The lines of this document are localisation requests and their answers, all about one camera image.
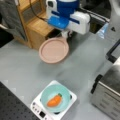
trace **black base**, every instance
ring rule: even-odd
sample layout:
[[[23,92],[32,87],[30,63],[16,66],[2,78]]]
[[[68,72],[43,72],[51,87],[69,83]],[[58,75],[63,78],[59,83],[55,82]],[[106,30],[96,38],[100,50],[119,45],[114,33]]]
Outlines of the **black base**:
[[[39,120],[0,82],[0,120]]]

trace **table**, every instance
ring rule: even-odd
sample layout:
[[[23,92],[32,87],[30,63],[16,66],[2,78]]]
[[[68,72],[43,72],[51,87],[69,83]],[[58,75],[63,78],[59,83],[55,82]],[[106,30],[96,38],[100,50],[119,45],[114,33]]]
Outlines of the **table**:
[[[112,64],[105,59],[111,44],[97,35],[73,35],[70,53],[58,64],[46,64],[38,51],[12,41],[0,49],[0,80],[30,107],[33,99],[52,81],[65,85],[78,99],[63,120],[111,120],[91,105],[90,90],[98,74]]]

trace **pink plate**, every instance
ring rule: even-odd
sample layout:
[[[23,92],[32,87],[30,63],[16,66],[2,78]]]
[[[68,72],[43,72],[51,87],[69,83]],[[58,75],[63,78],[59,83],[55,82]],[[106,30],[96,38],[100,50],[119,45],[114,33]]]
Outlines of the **pink plate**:
[[[65,38],[51,38],[45,41],[40,49],[40,58],[46,63],[57,63],[63,60],[69,52]]]

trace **cable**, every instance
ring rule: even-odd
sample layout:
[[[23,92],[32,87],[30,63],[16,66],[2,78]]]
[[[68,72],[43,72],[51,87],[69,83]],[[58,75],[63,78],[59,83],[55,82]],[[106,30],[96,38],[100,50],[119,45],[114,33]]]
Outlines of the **cable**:
[[[102,20],[104,20],[105,23],[109,23],[105,18],[103,18],[103,17],[101,17],[101,16],[99,16],[99,15],[97,15],[97,14],[91,13],[91,12],[85,10],[85,9],[79,8],[79,9],[77,9],[77,10],[78,10],[78,11],[82,11],[82,12],[84,12],[84,13],[88,13],[88,14],[90,15],[90,17],[91,17],[91,15],[93,14],[93,15],[101,18]]]
[[[48,19],[46,19],[46,18],[42,18],[42,17],[39,17],[39,16],[35,13],[35,11],[33,10],[33,7],[32,7],[31,0],[29,0],[29,3],[30,3],[30,8],[31,8],[33,14],[34,14],[37,18],[39,18],[40,20],[43,20],[43,21],[47,22]]]

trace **orange object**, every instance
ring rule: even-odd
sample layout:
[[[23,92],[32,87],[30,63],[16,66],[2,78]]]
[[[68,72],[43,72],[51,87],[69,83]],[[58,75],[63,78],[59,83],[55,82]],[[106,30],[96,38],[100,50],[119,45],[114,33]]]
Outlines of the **orange object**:
[[[56,107],[57,105],[60,104],[61,101],[62,101],[62,95],[58,94],[54,98],[52,98],[50,101],[48,101],[47,106]]]

